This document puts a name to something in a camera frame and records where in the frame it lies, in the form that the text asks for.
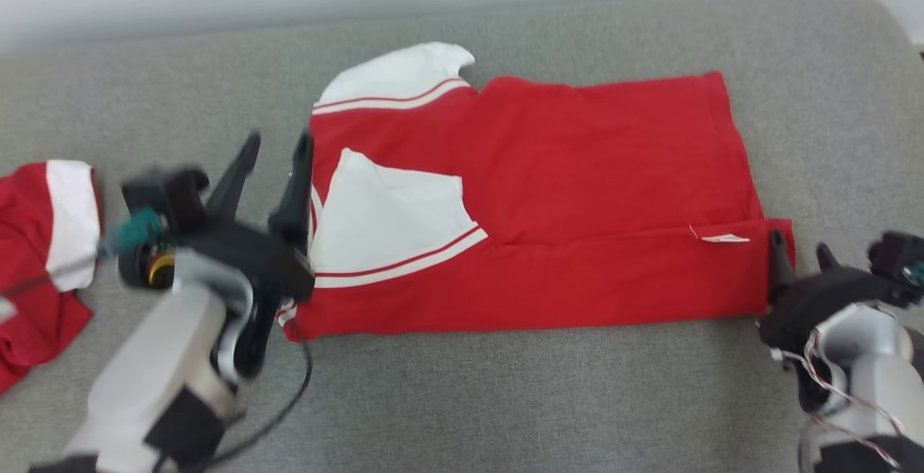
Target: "black cable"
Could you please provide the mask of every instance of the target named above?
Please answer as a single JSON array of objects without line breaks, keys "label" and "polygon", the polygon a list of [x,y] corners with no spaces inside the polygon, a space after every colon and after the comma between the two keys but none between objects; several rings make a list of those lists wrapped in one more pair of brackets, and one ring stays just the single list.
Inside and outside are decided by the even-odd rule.
[{"label": "black cable", "polygon": [[[279,424],[282,423],[286,417],[288,417],[298,402],[301,401],[305,391],[308,389],[308,384],[311,381],[311,371],[313,371],[314,368],[314,360],[311,358],[311,348],[309,348],[307,341],[301,342],[301,349],[303,355],[305,356],[305,377],[301,381],[301,385],[298,387],[296,394],[286,404],[286,406],[279,410],[279,413],[277,413],[275,417],[271,418],[268,423],[264,424],[260,430],[254,431],[254,433],[252,433],[250,437],[247,437],[247,439],[241,441],[238,444],[235,444],[235,446],[225,451],[224,453],[217,454],[216,456],[211,457],[210,459],[202,460],[199,463],[189,464],[189,466],[182,467],[182,469],[179,469],[179,473],[202,473],[202,471],[210,469],[210,467],[214,467],[218,464],[235,459],[235,457],[240,456],[251,447],[254,447],[255,444],[257,444],[259,441],[263,440],[263,438],[270,434],[271,431],[275,430],[275,428],[279,426]],[[161,454],[158,456],[157,462],[154,463],[154,467],[152,467],[152,473],[161,473],[161,468],[164,466],[166,461],[170,459],[173,453],[178,452],[187,446],[192,446],[192,444],[200,443],[201,441],[217,437],[218,435],[224,433],[235,423],[237,423],[240,418],[241,417],[236,417],[234,420],[231,420],[227,424],[221,424],[220,427],[215,428],[213,431],[201,431],[200,433],[197,433],[188,439],[181,441],[177,446],[173,446],[172,449],[161,450]]]},{"label": "black cable", "polygon": [[[89,255],[83,259],[75,260],[69,264],[51,270],[42,276],[36,276],[33,278],[24,279],[21,282],[14,283],[13,285],[7,287],[4,291],[0,291],[0,298],[13,298],[13,296],[22,295],[22,293],[32,291],[32,289],[45,285],[47,282],[55,281],[55,278],[57,277],[70,274],[76,270],[87,268],[87,266],[93,266],[96,263],[97,257],[97,255]],[[311,358],[311,348],[309,348],[308,342],[302,341],[301,348],[305,356],[305,377],[303,378],[300,387],[298,387],[296,394],[292,397],[288,404],[286,404],[286,406],[283,407],[283,409],[281,409],[272,420],[263,425],[260,430],[255,431],[252,435],[250,435],[250,437],[244,441],[241,441],[241,443],[238,443],[236,446],[225,451],[224,453],[217,454],[217,456],[214,456],[211,459],[206,459],[197,464],[183,467],[179,473],[201,473],[209,467],[214,467],[218,464],[234,459],[241,453],[244,453],[250,449],[252,446],[255,446],[255,444],[257,444],[259,441],[263,440],[263,438],[270,434],[271,431],[273,431],[277,426],[279,426],[279,424],[283,422],[283,420],[286,419],[286,417],[288,417],[298,402],[301,401],[305,391],[307,391],[308,384],[311,381],[311,371],[314,370],[314,360]],[[164,466],[164,463],[170,459],[172,453],[175,453],[176,451],[181,450],[186,446],[190,446],[192,443],[197,443],[197,441],[211,439],[219,434],[223,434],[228,428],[237,423],[237,421],[240,421],[241,418],[242,416],[235,417],[233,420],[230,420],[227,423],[222,423],[221,426],[216,427],[212,431],[202,431],[202,433],[193,435],[188,439],[181,441],[179,446],[175,446],[173,450],[162,451],[158,457],[157,462],[154,464],[154,467],[152,467],[152,473],[159,473],[161,468]]]},{"label": "black cable", "polygon": [[36,287],[45,285],[47,282],[55,282],[55,278],[60,276],[65,276],[75,270],[80,270],[83,268],[88,268],[96,264],[96,255],[89,255],[83,257],[83,259],[75,260],[69,264],[60,266],[57,269],[50,270],[43,275],[35,276],[32,278],[23,279],[20,282],[16,282],[13,285],[10,285],[4,291],[0,291],[0,298],[13,298],[13,296],[21,295],[21,293],[32,291]]}]

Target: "teal connector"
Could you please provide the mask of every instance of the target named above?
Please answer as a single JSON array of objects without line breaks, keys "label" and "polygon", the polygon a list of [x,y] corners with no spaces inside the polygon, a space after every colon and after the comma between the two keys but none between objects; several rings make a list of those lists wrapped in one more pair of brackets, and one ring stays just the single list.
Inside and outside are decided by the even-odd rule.
[{"label": "teal connector", "polygon": [[165,223],[153,209],[140,209],[103,237],[97,250],[98,256],[100,259],[114,259],[142,243],[152,242],[166,231]]},{"label": "teal connector", "polygon": [[910,272],[905,273],[905,276],[908,278],[908,282],[914,283],[914,285],[924,285],[924,262],[915,262],[915,265],[911,266]]}]

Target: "gray couch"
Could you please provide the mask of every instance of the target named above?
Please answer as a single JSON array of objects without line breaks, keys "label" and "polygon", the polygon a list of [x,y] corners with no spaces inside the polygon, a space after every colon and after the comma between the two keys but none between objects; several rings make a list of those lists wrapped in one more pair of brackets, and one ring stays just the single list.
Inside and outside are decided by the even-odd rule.
[{"label": "gray couch", "polygon": [[[847,263],[887,228],[924,233],[924,63],[871,0],[640,0],[59,48],[0,58],[0,170],[95,165],[106,223],[118,182],[152,163],[217,174],[264,133],[242,216],[264,222],[313,98],[338,71],[442,40],[465,78],[600,84],[719,69],[768,216],[792,217],[799,269],[827,240]],[[96,312],[55,362],[0,397],[0,471],[53,459],[93,378],[157,301],[100,269]],[[924,311],[908,322],[924,329]],[[796,470],[795,377],[753,319],[643,327],[326,337],[307,398],[222,471]],[[248,391],[274,413],[302,362],[281,334]]]}]

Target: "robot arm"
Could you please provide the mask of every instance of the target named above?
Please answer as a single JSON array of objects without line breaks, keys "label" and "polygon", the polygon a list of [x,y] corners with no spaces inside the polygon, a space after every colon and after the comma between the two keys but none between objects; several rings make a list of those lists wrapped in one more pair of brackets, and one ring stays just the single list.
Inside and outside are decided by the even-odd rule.
[{"label": "robot arm", "polygon": [[238,417],[238,387],[263,368],[275,313],[288,298],[309,298],[314,286],[305,257],[311,139],[298,143],[268,233],[235,220],[259,147],[251,134],[205,206],[200,170],[153,170],[123,184],[129,211],[153,210],[165,229],[119,255],[120,274],[130,285],[156,285],[152,255],[171,247],[172,290],[93,384],[65,459],[32,472],[186,473],[214,463]]},{"label": "robot arm", "polygon": [[[214,463],[238,414],[238,386],[263,367],[275,313],[314,287],[305,257],[310,137],[298,144],[269,233],[235,221],[259,145],[258,135],[248,138],[205,206],[199,192],[208,179],[198,169],[155,170],[123,184],[133,216],[151,214],[148,225],[152,216],[164,229],[120,253],[120,274],[130,285],[156,286],[153,257],[171,247],[173,288],[97,378],[65,459],[32,472],[187,473]],[[871,250],[871,272],[841,266],[819,246],[821,273],[803,279],[782,236],[772,237],[771,250],[770,309],[759,335],[798,372],[799,404],[811,417],[800,469],[924,471],[924,336],[881,309],[924,295],[924,240],[885,234]],[[306,357],[300,392],[310,378]]]},{"label": "robot arm", "polygon": [[885,233],[871,272],[841,266],[825,245],[821,273],[796,279],[772,237],[771,310],[760,339],[796,368],[811,422],[799,444],[809,473],[924,471],[924,336],[883,305],[908,308],[924,288],[924,240]]}]

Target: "red stripe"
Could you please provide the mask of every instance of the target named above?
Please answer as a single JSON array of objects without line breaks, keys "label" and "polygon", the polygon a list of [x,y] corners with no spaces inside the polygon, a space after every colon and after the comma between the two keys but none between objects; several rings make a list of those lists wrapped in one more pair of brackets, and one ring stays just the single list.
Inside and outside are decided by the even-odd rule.
[{"label": "red stripe", "polygon": [[311,213],[311,234],[318,232],[318,214],[314,212],[314,201],[309,196],[308,207]]},{"label": "red stripe", "polygon": [[360,270],[360,272],[319,272],[319,273],[317,273],[315,276],[336,276],[336,277],[342,277],[342,278],[349,278],[349,277],[352,277],[352,276],[365,276],[365,275],[367,275],[367,274],[374,274],[374,273],[376,273],[376,272],[383,272],[383,270],[389,270],[389,269],[399,268],[400,266],[409,264],[409,263],[411,263],[411,262],[414,262],[414,261],[417,261],[417,260],[420,260],[420,259],[425,259],[427,256],[435,255],[436,253],[445,251],[446,249],[449,249],[450,247],[455,246],[457,243],[461,242],[461,241],[464,240],[466,237],[468,237],[468,236],[471,235],[472,233],[475,233],[475,232],[476,232],[477,230],[479,230],[479,229],[481,229],[481,228],[479,228],[479,226],[475,226],[474,228],[468,230],[468,232],[466,232],[466,233],[463,234],[462,236],[459,236],[459,237],[456,238],[455,240],[452,240],[452,242],[449,242],[447,245],[445,245],[445,246],[443,246],[443,247],[440,247],[439,249],[433,249],[433,250],[430,251],[429,253],[423,253],[422,255],[412,256],[412,257],[410,257],[410,259],[400,261],[400,262],[398,262],[398,263],[396,263],[396,264],[392,264],[392,265],[390,265],[390,266],[384,266],[383,268],[378,268],[378,269]]},{"label": "red stripe", "polygon": [[357,97],[355,99],[344,99],[343,101],[333,101],[333,103],[324,103],[323,105],[315,105],[314,110],[317,110],[318,108],[333,107],[333,105],[343,105],[345,103],[356,103],[357,101],[368,101],[368,100],[396,101],[396,102],[413,101],[415,99],[420,99],[422,97],[425,97],[425,95],[428,95],[431,92],[436,91],[436,89],[447,84],[448,82],[462,82],[462,81],[465,81],[465,80],[463,80],[462,78],[450,78],[448,80],[443,80],[441,82],[438,82],[438,84],[436,84],[436,86],[433,87],[432,89],[426,92],[423,92],[423,94],[421,95],[415,95],[415,97]]}]

